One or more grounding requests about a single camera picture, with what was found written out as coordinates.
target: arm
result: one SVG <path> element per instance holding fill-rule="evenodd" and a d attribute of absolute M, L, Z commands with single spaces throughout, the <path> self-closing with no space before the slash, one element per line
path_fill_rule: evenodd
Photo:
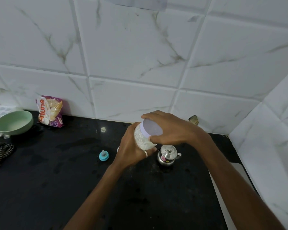
<path fill-rule="evenodd" d="M 134 141 L 134 129 L 138 124 L 139 122 L 128 127 L 113 163 L 108 167 L 95 189 L 69 220 L 64 230 L 92 229 L 96 225 L 104 203 L 123 171 L 146 158 L 145 152 L 138 148 Z M 147 154 L 152 155 L 156 150 L 156 148 L 147 150 Z"/>
<path fill-rule="evenodd" d="M 238 230 L 284 230 L 279 220 L 225 158 L 208 133 L 178 117 L 155 111 L 142 118 L 155 121 L 163 130 L 150 141 L 163 145 L 188 143 L 193 146 L 211 173 Z"/>

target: plastic jar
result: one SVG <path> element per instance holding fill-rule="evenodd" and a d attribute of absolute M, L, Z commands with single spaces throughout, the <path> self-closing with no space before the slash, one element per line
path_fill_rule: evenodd
<path fill-rule="evenodd" d="M 149 137 L 151 135 L 162 135 L 162 128 L 152 120 L 144 119 L 134 130 L 134 139 L 138 147 L 142 150 L 148 150 L 157 144 L 151 143 Z"/>

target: green bowl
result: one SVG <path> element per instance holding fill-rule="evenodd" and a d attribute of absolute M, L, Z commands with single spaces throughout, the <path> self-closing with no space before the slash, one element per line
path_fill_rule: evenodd
<path fill-rule="evenodd" d="M 0 132 L 5 135 L 20 135 L 28 131 L 32 125 L 33 116 L 25 110 L 11 112 L 0 118 Z"/>

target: jar lid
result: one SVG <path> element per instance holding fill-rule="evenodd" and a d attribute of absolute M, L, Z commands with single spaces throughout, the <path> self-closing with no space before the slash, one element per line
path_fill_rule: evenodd
<path fill-rule="evenodd" d="M 144 119 L 140 123 L 140 130 L 145 138 L 149 138 L 151 135 L 162 135 L 162 128 L 154 121 L 150 119 Z"/>
<path fill-rule="evenodd" d="M 177 157 L 177 150 L 172 145 L 163 145 L 160 149 L 162 156 L 166 159 L 173 160 Z"/>

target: hand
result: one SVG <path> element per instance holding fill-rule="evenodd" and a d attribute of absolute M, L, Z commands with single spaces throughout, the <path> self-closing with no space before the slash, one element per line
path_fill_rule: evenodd
<path fill-rule="evenodd" d="M 146 158 L 145 152 L 137 146 L 134 140 L 134 130 L 138 124 L 140 124 L 140 122 L 136 122 L 127 128 L 119 145 L 119 150 L 113 164 L 119 166 L 121 169 L 135 165 L 139 161 Z M 146 150 L 148 156 L 152 155 L 156 151 L 157 148 L 155 147 Z"/>
<path fill-rule="evenodd" d="M 160 143 L 163 145 L 177 145 L 181 143 L 197 144 L 202 138 L 210 137 L 208 133 L 200 127 L 159 110 L 144 114 L 141 118 L 154 121 L 163 130 L 162 135 L 152 135 L 150 137 L 152 143 Z"/>

